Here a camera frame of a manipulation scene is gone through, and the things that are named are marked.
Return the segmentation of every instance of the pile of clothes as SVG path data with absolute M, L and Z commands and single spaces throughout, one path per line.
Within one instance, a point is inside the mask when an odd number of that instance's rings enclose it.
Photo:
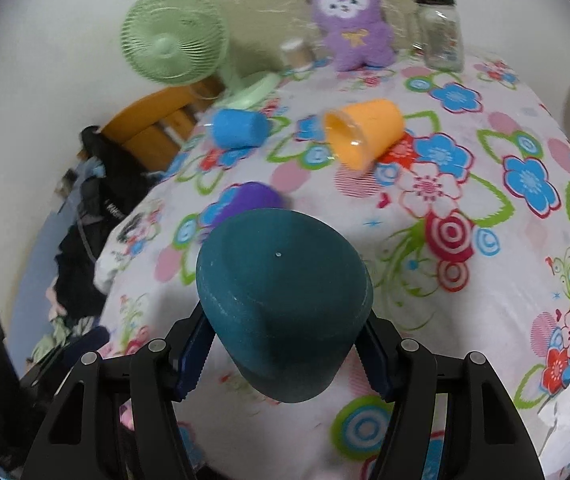
M 94 264 L 107 237 L 145 198 L 154 184 L 146 168 L 129 152 L 89 126 L 80 134 L 89 161 L 68 171 L 68 186 L 78 195 L 75 223 L 59 245 L 58 277 L 46 293 L 52 304 L 52 333 L 35 346 L 28 366 L 50 351 L 87 333 L 98 322 L 105 295 L 94 286 Z

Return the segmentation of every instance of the electric fan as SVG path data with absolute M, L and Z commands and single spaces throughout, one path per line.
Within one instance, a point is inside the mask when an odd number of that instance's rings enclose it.
M 123 23 L 121 47 L 137 73 L 159 83 L 189 85 L 217 72 L 227 88 L 221 107 L 252 107 L 280 82 L 272 72 L 238 76 L 227 24 L 211 0 L 139 0 Z

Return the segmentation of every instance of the plush toy face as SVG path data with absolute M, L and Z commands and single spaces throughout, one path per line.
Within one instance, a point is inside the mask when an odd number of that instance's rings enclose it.
M 324 30 L 364 27 L 381 20 L 380 0 L 313 0 L 314 19 Z

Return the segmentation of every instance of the teal bowl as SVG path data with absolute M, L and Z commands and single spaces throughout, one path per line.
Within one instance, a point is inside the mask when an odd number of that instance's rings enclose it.
M 308 400 L 329 386 L 373 301 L 350 243 L 285 209 L 247 211 L 216 227 L 199 253 L 196 286 L 242 375 L 281 402 Z

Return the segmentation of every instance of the screw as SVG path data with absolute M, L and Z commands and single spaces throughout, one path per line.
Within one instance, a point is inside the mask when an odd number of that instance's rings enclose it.
M 487 362 L 487 358 L 481 352 L 471 352 L 469 360 L 477 365 L 484 365 Z
M 91 365 L 94 361 L 96 361 L 96 354 L 94 352 L 87 352 L 81 357 L 81 362 L 84 365 Z
M 418 343 L 413 339 L 403 339 L 401 341 L 401 347 L 403 350 L 406 350 L 408 352 L 415 352 L 418 348 L 420 348 Z
M 151 352 L 160 352 L 163 348 L 165 348 L 165 341 L 162 339 L 154 339 L 149 342 L 147 348 L 149 348 Z

